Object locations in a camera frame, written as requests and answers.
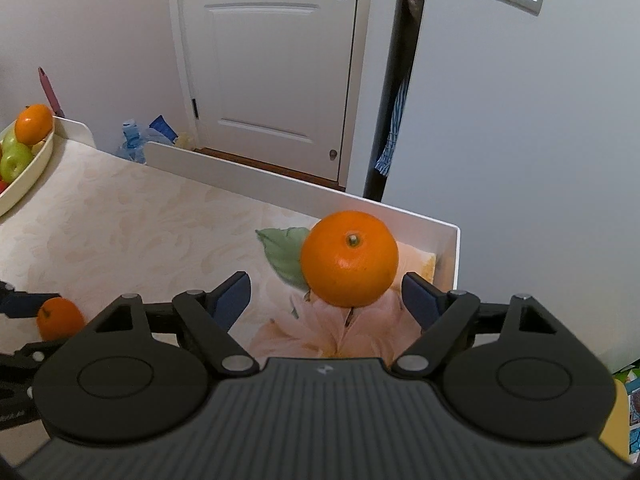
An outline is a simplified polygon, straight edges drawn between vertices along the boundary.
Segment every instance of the orange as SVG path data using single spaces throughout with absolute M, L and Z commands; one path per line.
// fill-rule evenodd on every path
M 84 318 L 73 302 L 51 298 L 40 307 L 36 324 L 43 341 L 54 341 L 80 332 L 84 328 Z
M 398 245 L 374 216 L 341 211 L 311 229 L 302 244 L 300 266 L 311 290 L 325 302 L 366 306 L 393 283 Z
M 15 139 L 33 146 L 53 129 L 53 114 L 46 105 L 31 105 L 20 112 L 15 120 Z

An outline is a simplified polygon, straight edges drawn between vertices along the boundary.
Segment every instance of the gray ribbed panel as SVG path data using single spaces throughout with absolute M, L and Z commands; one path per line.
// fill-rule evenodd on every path
M 318 368 L 333 370 L 322 375 Z M 162 438 L 121 449 L 52 440 L 29 480 L 611 480 L 628 466 L 593 440 L 551 449 L 495 442 L 455 420 L 426 384 L 377 360 L 270 360 L 226 381 Z

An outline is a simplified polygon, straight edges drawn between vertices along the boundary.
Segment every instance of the refrigerator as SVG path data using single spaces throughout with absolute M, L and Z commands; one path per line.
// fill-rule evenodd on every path
M 426 0 L 383 202 L 459 225 L 459 286 L 640 358 L 640 0 Z

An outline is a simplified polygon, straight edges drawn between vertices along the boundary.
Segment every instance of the door frame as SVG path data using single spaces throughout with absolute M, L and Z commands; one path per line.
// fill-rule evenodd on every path
M 353 43 L 351 45 L 351 66 L 349 71 L 349 85 L 347 101 L 344 113 L 344 127 L 342 130 L 342 147 L 340 150 L 340 165 L 338 167 L 338 184 L 346 186 L 349 164 L 351 160 L 351 147 L 353 145 L 353 133 L 356 123 L 356 110 L 358 107 L 358 94 L 362 79 L 362 67 L 364 60 L 364 46 L 367 36 L 367 23 L 369 21 L 369 6 L 371 0 L 356 0 L 356 15 L 353 25 Z M 184 46 L 184 20 L 182 18 L 182 0 L 169 0 L 169 16 L 171 18 L 171 30 L 174 37 L 175 57 L 178 65 L 178 78 L 182 89 L 182 100 L 187 115 L 187 124 L 190 132 L 196 137 L 196 143 L 201 146 L 196 127 L 196 119 L 193 114 L 191 96 L 193 87 L 188 63 L 188 56 Z

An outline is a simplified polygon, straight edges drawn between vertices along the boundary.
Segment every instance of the green fruit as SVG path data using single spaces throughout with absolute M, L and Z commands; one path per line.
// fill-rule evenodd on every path
M 2 138 L 2 152 L 8 152 L 12 146 L 15 146 L 18 140 L 15 138 L 14 129 L 11 130 Z
M 0 176 L 7 184 L 11 184 L 27 169 L 33 160 L 33 153 L 29 146 L 16 142 L 8 150 L 2 150 L 0 158 Z

